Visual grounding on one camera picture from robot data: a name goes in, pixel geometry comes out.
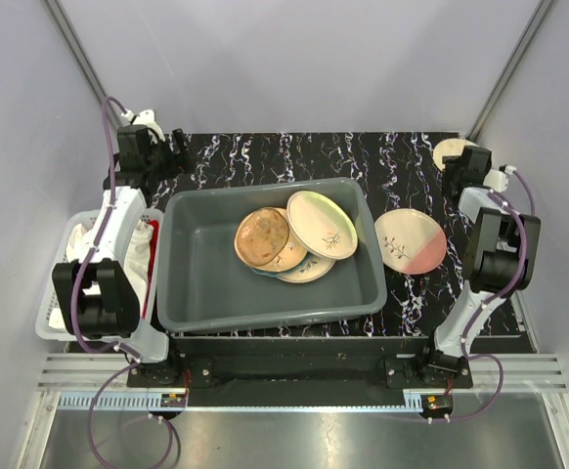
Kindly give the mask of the pink and cream plate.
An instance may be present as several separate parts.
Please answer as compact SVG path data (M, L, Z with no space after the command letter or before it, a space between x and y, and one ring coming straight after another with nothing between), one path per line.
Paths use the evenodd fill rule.
M409 275L427 274L439 267L446 256L447 238L430 216L400 208L382 214L374 222L383 264Z

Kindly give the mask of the dark transparent glass plate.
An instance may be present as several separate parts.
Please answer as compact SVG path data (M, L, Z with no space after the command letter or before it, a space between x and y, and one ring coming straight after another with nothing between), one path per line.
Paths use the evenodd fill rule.
M262 267L284 249L289 237L288 222L273 207L258 209L240 223L235 234L237 254L250 267Z

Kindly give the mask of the teal embossed plate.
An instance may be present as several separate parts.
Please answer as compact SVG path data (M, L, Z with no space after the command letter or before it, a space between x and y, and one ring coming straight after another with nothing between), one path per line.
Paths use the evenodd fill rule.
M253 267L250 267L251 271L257 275L260 275L262 277L271 277L271 278L276 278L278 277L278 273L273 273L273 272L269 272L269 271L264 271L264 270L260 270L260 269L255 269Z

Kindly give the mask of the cream leaf pattern plate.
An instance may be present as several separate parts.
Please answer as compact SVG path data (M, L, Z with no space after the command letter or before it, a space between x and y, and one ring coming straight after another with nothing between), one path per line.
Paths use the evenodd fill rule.
M288 227L289 227L288 241L286 242L284 249L277 255L277 257L274 260L272 260L267 265L264 265L262 267L253 267L253 268L279 274L285 271L289 271L295 268L298 264L300 264L308 254L308 250L301 244L301 242L297 239L296 235L294 234L292 227L289 224L286 210L277 207L273 208L279 210L281 214L285 217L286 221L288 222Z

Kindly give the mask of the cream green plate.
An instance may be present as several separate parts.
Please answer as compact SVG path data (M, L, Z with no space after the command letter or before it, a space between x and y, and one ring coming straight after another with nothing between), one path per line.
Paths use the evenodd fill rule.
M330 198L318 192L295 192L286 212L294 234L313 254L338 261L357 250L358 235L352 220Z

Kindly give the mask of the cream and blue plate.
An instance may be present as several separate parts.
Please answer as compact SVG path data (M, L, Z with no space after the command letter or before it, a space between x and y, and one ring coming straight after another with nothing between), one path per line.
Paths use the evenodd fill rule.
M288 283L308 283L323 277L334 266L335 261L309 253L294 269L276 275L276 278Z

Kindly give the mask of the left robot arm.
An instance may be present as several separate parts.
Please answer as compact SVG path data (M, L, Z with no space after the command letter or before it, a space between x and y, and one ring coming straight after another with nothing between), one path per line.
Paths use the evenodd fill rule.
M168 354L167 335L152 324L156 262L146 263L146 297L140 299L126 273L132 234L163 180L189 172L191 153L183 130L159 135L149 124L118 129L103 182L103 202L83 254L59 262L51 282L67 337L88 353L123 352L149 363L149 376L163 387L182 377L183 364Z

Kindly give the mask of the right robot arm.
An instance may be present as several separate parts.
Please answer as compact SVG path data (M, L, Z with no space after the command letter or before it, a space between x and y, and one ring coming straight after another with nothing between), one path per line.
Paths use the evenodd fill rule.
M471 347L491 314L529 285L541 232L534 197L521 213L504 195L509 179L527 183L511 165L496 168L492 152L466 139L446 139L433 150L442 193L472 223L460 296L416 362L418 381L437 387L468 372Z

